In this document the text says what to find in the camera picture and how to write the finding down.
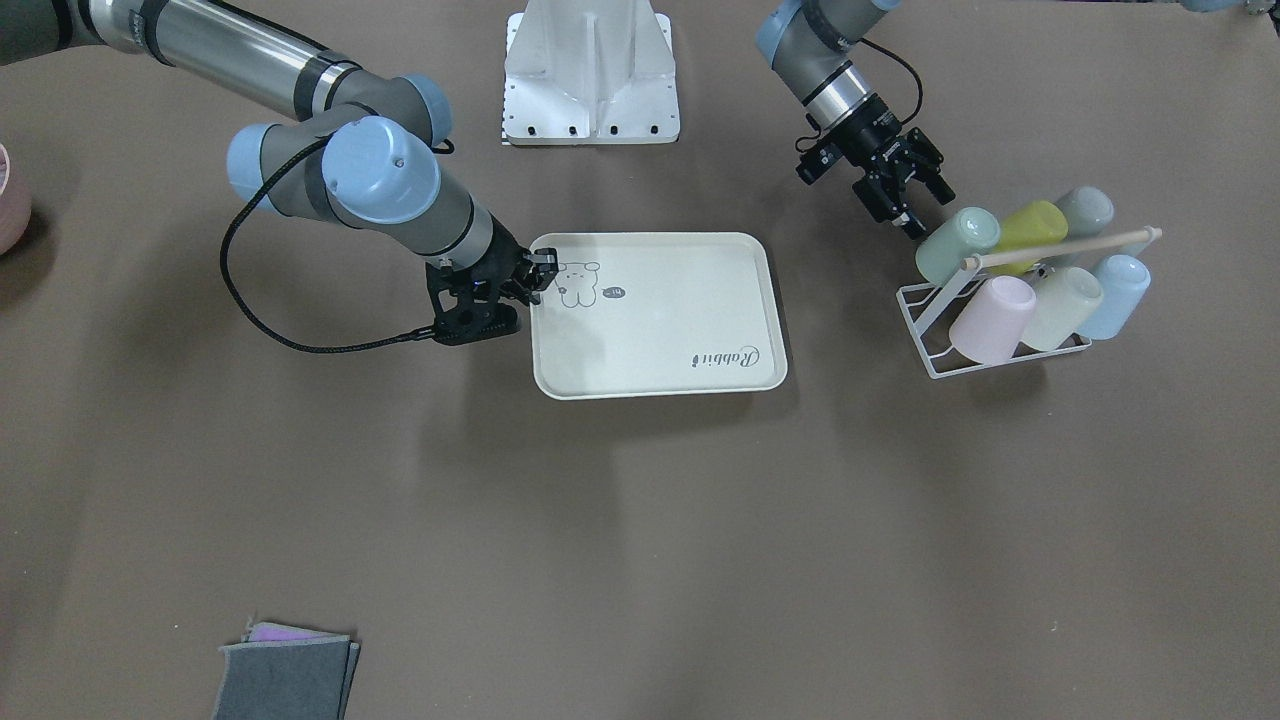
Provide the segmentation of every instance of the yellow cup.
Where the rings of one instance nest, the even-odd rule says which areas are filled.
[[[1000,243],[992,252],[1057,245],[1066,238],[1066,215],[1048,200],[1037,200],[1000,222]],[[992,268],[997,275],[1020,275],[1036,263],[1015,263]]]

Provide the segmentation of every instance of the white stand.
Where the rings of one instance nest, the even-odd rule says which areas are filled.
[[[503,140],[639,145],[680,137],[671,20],[649,0],[529,0],[507,20]]]
[[[931,378],[937,380],[964,373],[973,373],[975,370],[998,368],[998,365],[974,364],[960,356],[948,341],[931,340],[925,337],[929,328],[934,327],[937,322],[942,319],[943,314],[947,313],[947,309],[951,307],[952,302],[957,300],[968,300],[969,296],[978,290],[978,286],[987,281],[987,275],[983,270],[1014,263],[1033,263],[1061,255],[1089,252],[1093,250],[1111,250],[1116,247],[1126,255],[1138,255],[1146,250],[1148,245],[1160,240],[1162,234],[1164,231],[1160,228],[1148,225],[1140,231],[1107,237],[1076,240],[1062,242],[1060,245],[1030,247],[1010,252],[995,252],[992,255],[974,255],[972,258],[966,258],[964,264],[960,265],[960,269],[956,270],[956,273],[951,275],[951,279],[948,279],[942,287],[937,287],[931,283],[922,283],[899,288],[897,306],[902,311],[902,319],[906,320],[906,327],[911,333],[911,340],[915,342],[915,350],[920,354],[920,361],[924,363],[924,369],[929,373]],[[1066,338],[1061,347],[1055,350],[1038,352],[1027,351],[1027,348],[1023,347],[1021,352],[1014,355],[1014,357],[1004,363],[1004,365],[1024,363],[1027,360],[1041,360],[1053,355],[1082,352],[1092,346],[1093,341],[1073,333],[1071,337]]]

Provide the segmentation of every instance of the cup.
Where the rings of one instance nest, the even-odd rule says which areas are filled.
[[[1151,270],[1137,258],[1112,255],[1098,263],[1093,274],[1102,284],[1102,305],[1076,332],[1091,340],[1111,340],[1120,334],[1151,287]]]
[[[983,283],[951,324],[951,345],[983,365],[1009,361],[1036,314],[1036,291],[1020,278],[997,275]]]
[[[9,150],[0,145],[0,255],[18,243],[29,222],[31,191],[14,172]]]
[[[1116,206],[1107,193],[1093,186],[1080,186],[1068,192],[1053,205],[1066,217],[1066,237],[1079,240],[1097,237],[1107,229],[1116,217]],[[1080,254],[1060,255],[1046,260],[1055,268],[1070,268],[1079,261]]]
[[[965,208],[933,231],[915,251],[924,279],[945,284],[970,255],[983,255],[1000,242],[1000,220],[982,208]]]
[[[1102,305],[1098,279],[1083,268],[1066,268],[1036,286],[1036,314],[1023,343],[1042,352],[1057,350]]]
[[[1000,222],[996,252],[1056,245],[1066,238],[1066,215],[1048,200],[1037,200]],[[992,274],[1020,275],[1036,263],[1014,263],[991,268]]]

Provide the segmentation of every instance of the white cup rack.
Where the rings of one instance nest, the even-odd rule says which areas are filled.
[[[1027,250],[1014,250],[1010,252],[993,252],[991,255],[974,255],[966,258],[951,279],[942,287],[933,283],[920,283],[901,287],[897,291],[897,305],[902,310],[902,319],[906,320],[908,331],[915,342],[915,348],[920,354],[924,369],[933,379],[950,378],[975,370],[986,370],[1000,365],[1025,363],[1028,360],[1041,360],[1053,355],[1069,355],[1088,350],[1093,342],[1073,333],[1071,337],[1055,350],[1034,351],[1027,346],[1019,346],[1014,357],[1000,365],[983,365],[973,363],[960,355],[947,337],[946,328],[951,320],[964,309],[965,301],[982,286],[991,275],[986,270],[1012,263],[1039,263],[1050,258],[1091,252],[1096,250],[1120,249],[1126,255],[1138,255],[1148,245],[1160,240],[1164,231],[1147,225],[1140,231],[1094,237],[1089,240],[1074,240],[1057,245],[1030,247]]]

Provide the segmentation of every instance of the pink bowl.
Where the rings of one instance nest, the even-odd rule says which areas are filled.
[[[31,190],[14,173],[9,151],[0,145],[0,255],[17,245],[31,222]]]

